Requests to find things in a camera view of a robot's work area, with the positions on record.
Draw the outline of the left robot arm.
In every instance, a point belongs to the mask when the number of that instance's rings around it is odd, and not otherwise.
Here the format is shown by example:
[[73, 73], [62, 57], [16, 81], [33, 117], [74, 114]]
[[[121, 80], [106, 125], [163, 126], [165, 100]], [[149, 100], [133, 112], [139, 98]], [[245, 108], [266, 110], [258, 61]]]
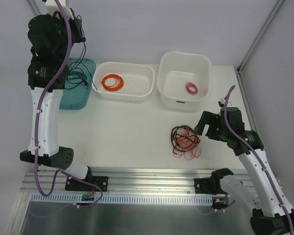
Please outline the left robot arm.
[[35, 171], [39, 165], [63, 170], [76, 178], [81, 190], [89, 190], [93, 185], [90, 167], [74, 159], [73, 149], [58, 143], [58, 114], [69, 73], [69, 54], [74, 43], [85, 41], [81, 20], [56, 10], [34, 17], [28, 28], [32, 58], [27, 73], [33, 121], [30, 144], [20, 159], [33, 163]]

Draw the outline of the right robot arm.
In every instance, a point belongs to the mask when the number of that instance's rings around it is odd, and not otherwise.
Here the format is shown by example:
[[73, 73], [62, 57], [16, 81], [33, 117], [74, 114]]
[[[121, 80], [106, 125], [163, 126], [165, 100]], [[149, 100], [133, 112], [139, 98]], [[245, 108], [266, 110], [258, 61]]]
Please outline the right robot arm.
[[220, 109], [214, 114], [204, 111], [195, 133], [222, 141], [233, 150], [247, 170], [255, 193], [248, 190], [228, 168], [217, 169], [209, 178], [196, 178], [196, 193], [229, 194], [250, 213], [250, 225], [256, 235], [284, 235], [294, 232], [294, 207], [279, 186], [266, 157], [258, 134], [245, 130], [241, 111], [237, 107]]

